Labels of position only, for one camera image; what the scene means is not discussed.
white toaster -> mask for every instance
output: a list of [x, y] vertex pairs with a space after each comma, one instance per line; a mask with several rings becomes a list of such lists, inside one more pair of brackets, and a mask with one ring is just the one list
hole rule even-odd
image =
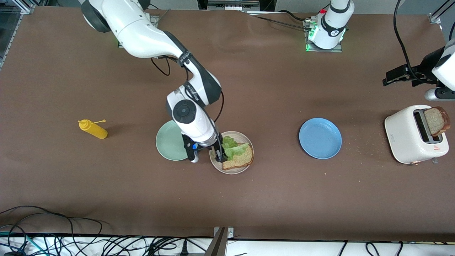
[[441, 157], [449, 151], [445, 133], [432, 137], [423, 113], [427, 105], [407, 107], [384, 121], [392, 154], [403, 164]]

lettuce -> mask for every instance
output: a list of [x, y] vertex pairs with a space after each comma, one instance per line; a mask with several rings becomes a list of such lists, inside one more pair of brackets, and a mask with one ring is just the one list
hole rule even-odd
[[223, 138], [223, 143], [221, 146], [224, 149], [227, 160], [230, 161], [234, 158], [234, 155], [242, 155], [245, 153], [248, 148], [248, 143], [244, 143], [238, 146], [237, 142], [233, 138], [226, 136]]

blue plate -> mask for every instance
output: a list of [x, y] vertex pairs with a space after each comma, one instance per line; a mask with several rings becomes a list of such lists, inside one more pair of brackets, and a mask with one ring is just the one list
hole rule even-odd
[[300, 128], [298, 139], [305, 152], [317, 159], [329, 159], [341, 149], [340, 130], [324, 118], [306, 121]]

brown table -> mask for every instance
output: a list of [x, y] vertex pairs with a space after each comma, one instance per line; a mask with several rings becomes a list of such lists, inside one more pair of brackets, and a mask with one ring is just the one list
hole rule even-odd
[[[267, 17], [298, 25], [286, 14]], [[0, 72], [1, 209], [40, 205], [105, 220], [106, 234], [209, 236], [229, 225], [241, 238], [455, 239], [454, 151], [438, 165], [406, 166], [386, 140], [384, 118], [404, 107], [440, 105], [455, 115], [455, 104], [423, 98], [429, 86], [382, 87], [385, 72], [404, 64], [391, 15], [354, 15], [341, 54], [305, 52], [298, 29], [238, 11], [172, 10], [159, 27], [221, 82], [217, 125], [251, 139], [253, 165], [226, 175], [207, 151], [197, 164], [161, 157], [155, 136], [184, 71], [171, 63], [171, 76], [162, 75], [118, 49], [112, 33], [89, 27], [79, 9], [38, 7]], [[444, 45], [423, 15], [399, 17], [399, 30], [415, 65]], [[211, 116], [220, 104], [207, 107]], [[313, 117], [339, 127], [336, 157], [317, 160], [300, 148], [298, 130]], [[84, 118], [106, 119], [109, 137], [79, 130]], [[69, 232], [49, 216], [24, 227]], [[96, 228], [81, 223], [76, 232]]]

